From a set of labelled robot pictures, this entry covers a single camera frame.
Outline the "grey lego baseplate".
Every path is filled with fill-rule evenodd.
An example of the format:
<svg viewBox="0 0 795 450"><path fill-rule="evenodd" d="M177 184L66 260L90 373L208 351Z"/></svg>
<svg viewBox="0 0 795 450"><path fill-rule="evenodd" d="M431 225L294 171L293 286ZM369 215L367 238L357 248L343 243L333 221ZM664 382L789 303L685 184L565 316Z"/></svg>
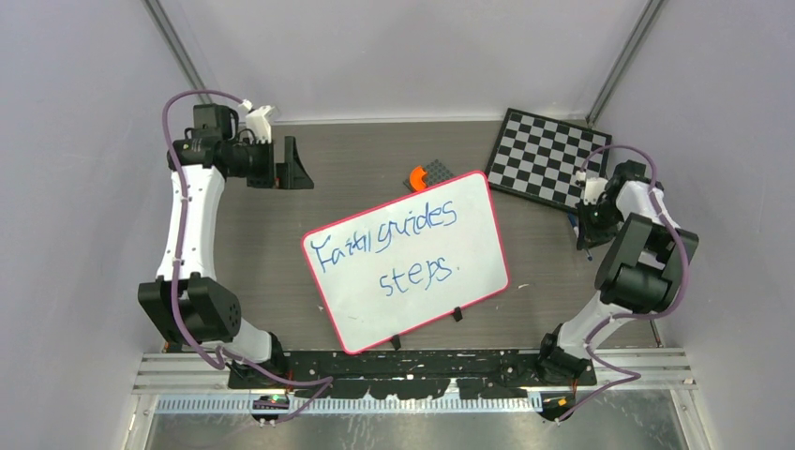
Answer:
<svg viewBox="0 0 795 450"><path fill-rule="evenodd" d="M423 166L427 171L427 176L425 179L427 188L431 188L455 177L455 175L438 159L434 159L425 165L418 166ZM403 181L403 185L410 190L407 186L407 178Z"/></svg>

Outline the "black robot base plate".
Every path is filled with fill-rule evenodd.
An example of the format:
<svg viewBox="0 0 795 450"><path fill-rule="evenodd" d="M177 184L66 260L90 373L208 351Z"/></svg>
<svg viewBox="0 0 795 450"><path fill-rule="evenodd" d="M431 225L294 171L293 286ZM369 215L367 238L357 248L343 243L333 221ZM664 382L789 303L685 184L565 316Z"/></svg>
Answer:
<svg viewBox="0 0 795 450"><path fill-rule="evenodd" d="M274 369L292 382L331 377L320 397L335 399L437 399L449 388L463 399L521 398L522 388L572 387L562 376L545 382L536 359L520 350L292 351Z"/></svg>

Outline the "pink-framed whiteboard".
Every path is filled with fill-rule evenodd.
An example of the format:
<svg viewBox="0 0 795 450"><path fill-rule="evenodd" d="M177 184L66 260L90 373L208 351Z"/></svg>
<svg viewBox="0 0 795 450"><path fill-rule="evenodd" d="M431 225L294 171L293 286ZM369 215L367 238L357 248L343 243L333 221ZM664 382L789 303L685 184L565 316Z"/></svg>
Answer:
<svg viewBox="0 0 795 450"><path fill-rule="evenodd" d="M490 187L479 171L307 232L301 249L347 354L510 285Z"/></svg>

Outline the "black and white chessboard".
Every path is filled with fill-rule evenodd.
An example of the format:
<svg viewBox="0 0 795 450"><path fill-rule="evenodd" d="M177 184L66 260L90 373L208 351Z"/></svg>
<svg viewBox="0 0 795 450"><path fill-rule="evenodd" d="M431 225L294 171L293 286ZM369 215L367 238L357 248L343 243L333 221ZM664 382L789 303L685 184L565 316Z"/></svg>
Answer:
<svg viewBox="0 0 795 450"><path fill-rule="evenodd" d="M509 108L484 173L490 186L567 213L577 210L581 187L576 172L587 165L590 177L603 177L612 144L604 132Z"/></svg>

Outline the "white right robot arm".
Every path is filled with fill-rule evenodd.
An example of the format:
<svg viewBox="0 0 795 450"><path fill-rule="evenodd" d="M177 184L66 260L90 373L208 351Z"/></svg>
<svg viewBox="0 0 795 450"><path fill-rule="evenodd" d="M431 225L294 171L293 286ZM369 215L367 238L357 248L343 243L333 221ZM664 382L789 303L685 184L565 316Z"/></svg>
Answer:
<svg viewBox="0 0 795 450"><path fill-rule="evenodd" d="M624 324L670 309L699 237L680 227L664 190L632 160L612 176L589 178L577 204L577 248L609 248L594 280L595 294L572 319L545 334L535 372L544 384L573 383L592 364L591 352Z"/></svg>

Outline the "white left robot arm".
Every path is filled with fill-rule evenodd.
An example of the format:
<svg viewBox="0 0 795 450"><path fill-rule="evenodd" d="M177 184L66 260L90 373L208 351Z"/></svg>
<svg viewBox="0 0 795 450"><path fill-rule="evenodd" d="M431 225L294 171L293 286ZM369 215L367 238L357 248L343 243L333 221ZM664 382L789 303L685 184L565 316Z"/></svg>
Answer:
<svg viewBox="0 0 795 450"><path fill-rule="evenodd" d="M140 284L138 301L167 344L207 353L211 365L243 369L266 388L280 386L287 358L276 335L247 322L238 297L217 277L215 237L226 184L242 179L250 188L312 189L296 140L284 140L275 160L271 105L245 100L240 115L216 103L193 108L193 125L167 152L172 211L166 247L154 280Z"/></svg>

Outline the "white marker pen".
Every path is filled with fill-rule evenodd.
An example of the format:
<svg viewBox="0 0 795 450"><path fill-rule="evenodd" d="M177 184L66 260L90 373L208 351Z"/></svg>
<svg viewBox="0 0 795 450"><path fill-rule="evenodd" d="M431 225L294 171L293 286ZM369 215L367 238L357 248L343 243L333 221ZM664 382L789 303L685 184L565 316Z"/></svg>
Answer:
<svg viewBox="0 0 795 450"><path fill-rule="evenodd" d="M574 214L568 213L567 219L572 227L575 237L580 237L580 229L578 226L578 220Z"/></svg>

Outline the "aluminium frame rail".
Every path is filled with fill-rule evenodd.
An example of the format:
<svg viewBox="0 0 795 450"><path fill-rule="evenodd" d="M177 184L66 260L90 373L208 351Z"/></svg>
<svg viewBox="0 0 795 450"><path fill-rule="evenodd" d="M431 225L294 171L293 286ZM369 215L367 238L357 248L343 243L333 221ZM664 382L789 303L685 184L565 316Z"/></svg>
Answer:
<svg viewBox="0 0 795 450"><path fill-rule="evenodd" d="M352 379L350 394L317 386L231 388L230 371L207 366L186 354L146 354L132 392L153 396L162 413L388 414L388 413L539 413L553 406L571 406L597 389L618 391L693 391L698 385L681 352L649 349L610 353L609 363L627 363L637 380L604 366L593 371L595 383L577 388L519 386L501 388L473 377L433 380L425 375L368 381Z"/></svg>

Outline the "orange curved block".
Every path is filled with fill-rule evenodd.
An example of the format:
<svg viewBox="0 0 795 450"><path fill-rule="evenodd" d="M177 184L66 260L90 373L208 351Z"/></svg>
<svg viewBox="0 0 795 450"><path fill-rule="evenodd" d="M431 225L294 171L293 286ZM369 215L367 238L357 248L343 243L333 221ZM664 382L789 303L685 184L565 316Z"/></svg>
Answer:
<svg viewBox="0 0 795 450"><path fill-rule="evenodd" d="M428 187L425 181L427 175L428 173L423 166L416 166L412 169L407 178L407 186L410 191L417 192L425 190Z"/></svg>

